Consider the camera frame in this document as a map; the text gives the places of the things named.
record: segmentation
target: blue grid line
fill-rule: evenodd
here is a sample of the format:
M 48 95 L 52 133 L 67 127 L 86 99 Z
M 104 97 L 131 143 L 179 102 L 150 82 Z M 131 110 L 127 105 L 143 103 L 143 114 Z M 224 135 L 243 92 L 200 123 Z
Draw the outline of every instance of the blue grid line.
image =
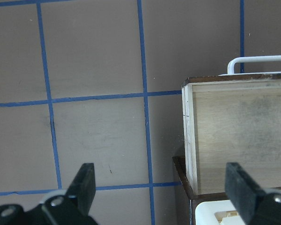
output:
M 48 100 L 0 103 L 0 107 L 17 107 L 17 106 L 45 105 L 45 104 L 48 104 Z
M 37 3 L 37 18 L 38 18 L 39 36 L 40 36 L 40 42 L 41 42 L 41 48 L 42 48 L 44 79 L 45 79 L 45 84 L 46 84 L 48 106 L 49 106 L 49 116 L 50 116 L 50 125 L 51 125 L 55 171 L 56 171 L 56 177 L 57 177 L 57 186 L 59 189 L 61 189 L 62 185 L 61 185 L 61 177 L 60 177 L 60 170 L 59 170 L 59 158 L 58 158 L 58 152 L 57 152 L 55 127 L 54 127 L 53 104 L 52 104 L 52 97 L 51 97 L 51 91 L 50 91 L 50 82 L 49 82 L 49 74 L 48 74 L 48 66 L 47 66 L 47 55 L 46 55 L 46 47 L 45 47 L 45 39 L 44 39 L 43 20 L 42 20 L 42 10 L 41 10 L 40 3 Z
M 181 90 L 148 92 L 148 96 L 166 96 L 166 95 L 181 95 Z M 117 98 L 139 98 L 139 97 L 144 97 L 144 93 L 52 98 L 52 103 L 77 102 L 77 101 L 88 101 L 88 100 L 104 100 L 104 99 L 117 99 Z M 36 100 L 36 101 L 27 101 L 27 102 L 8 102 L 8 103 L 0 103 L 0 107 L 45 105 L 48 103 L 49 103 L 48 100 Z
M 146 69 L 146 54 L 145 54 L 145 38 L 144 38 L 144 27 L 143 27 L 143 19 L 142 19 L 141 0 L 137 0 L 137 12 L 138 12 L 139 32 L 140 32 L 140 55 L 141 55 L 142 85 L 143 85 L 143 90 L 144 90 L 145 128 L 146 128 L 146 143 L 147 143 L 147 157 L 148 157 L 148 177 L 149 177 L 149 184 L 153 184 L 152 155 L 151 155 L 151 141 L 150 141 L 150 124 L 149 124 L 149 107 L 148 107 L 147 69 Z M 155 225 L 153 186 L 149 187 L 149 192 L 150 192 L 151 225 Z
M 244 57 L 244 0 L 240 0 L 240 57 Z M 244 73 L 244 63 L 240 64 L 240 73 Z
M 96 191 L 132 189 L 132 188 L 149 188 L 149 187 L 171 187 L 171 186 L 179 186 L 179 185 L 181 185 L 181 182 L 101 186 L 101 187 L 96 187 Z M 46 194 L 46 193 L 49 193 L 49 192 L 55 191 L 55 190 L 56 189 L 29 190 L 29 191 L 9 191 L 9 192 L 5 191 L 5 192 L 0 192 L 0 196 Z
M 0 2 L 0 7 L 31 5 L 31 4 L 40 4 L 40 3 L 58 2 L 58 1 L 71 1 L 71 0 L 21 0 L 21 1 L 6 1 L 6 2 Z

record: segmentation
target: gray square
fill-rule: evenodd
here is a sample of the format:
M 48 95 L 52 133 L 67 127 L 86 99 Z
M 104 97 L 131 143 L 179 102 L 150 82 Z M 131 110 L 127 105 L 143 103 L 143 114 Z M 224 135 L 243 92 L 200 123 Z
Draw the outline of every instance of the gray square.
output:
M 0 192 L 55 188 L 48 105 L 0 108 Z
M 89 214 L 98 224 L 151 225 L 149 188 L 97 191 Z
M 148 183 L 143 99 L 54 104 L 63 187 L 94 162 L 97 186 Z
M 244 53 L 281 55 L 281 0 L 246 1 Z M 245 63 L 245 72 L 281 71 L 281 62 Z
M 153 181 L 178 181 L 172 157 L 184 155 L 182 96 L 149 97 L 149 117 Z
M 239 56 L 239 1 L 143 0 L 142 8 L 149 91 L 225 74 Z
M 0 196 L 0 205 L 18 204 L 24 208 L 24 211 L 33 209 L 39 204 L 44 194 L 35 195 L 5 195 Z
M 53 98 L 142 92 L 137 2 L 42 5 Z
M 156 225 L 177 225 L 174 186 L 154 188 L 154 209 Z
M 0 103 L 43 99 L 36 5 L 0 7 Z

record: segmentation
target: white metal bar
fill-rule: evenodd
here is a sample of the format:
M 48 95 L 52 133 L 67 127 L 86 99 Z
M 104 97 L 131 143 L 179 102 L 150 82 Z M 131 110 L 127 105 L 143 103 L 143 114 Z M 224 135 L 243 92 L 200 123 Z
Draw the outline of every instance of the white metal bar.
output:
M 238 57 L 229 62 L 227 71 L 229 75 L 234 74 L 234 65 L 240 62 L 275 62 L 275 61 L 281 61 L 281 55 Z

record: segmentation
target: wooden panel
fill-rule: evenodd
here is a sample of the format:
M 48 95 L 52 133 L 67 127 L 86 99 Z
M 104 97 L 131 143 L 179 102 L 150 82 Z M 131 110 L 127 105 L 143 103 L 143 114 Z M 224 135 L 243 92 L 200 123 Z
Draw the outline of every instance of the wooden panel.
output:
M 239 162 L 263 187 L 281 186 L 281 80 L 188 85 L 197 153 L 186 164 L 197 164 L 194 193 L 223 192 L 226 162 Z

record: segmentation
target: wooden drawer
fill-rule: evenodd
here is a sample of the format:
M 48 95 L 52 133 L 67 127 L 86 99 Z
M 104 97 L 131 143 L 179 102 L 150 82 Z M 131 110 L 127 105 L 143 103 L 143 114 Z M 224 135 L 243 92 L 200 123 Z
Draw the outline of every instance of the wooden drawer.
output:
M 182 87 L 186 176 L 195 195 L 224 192 L 227 162 L 281 186 L 281 74 L 188 78 Z

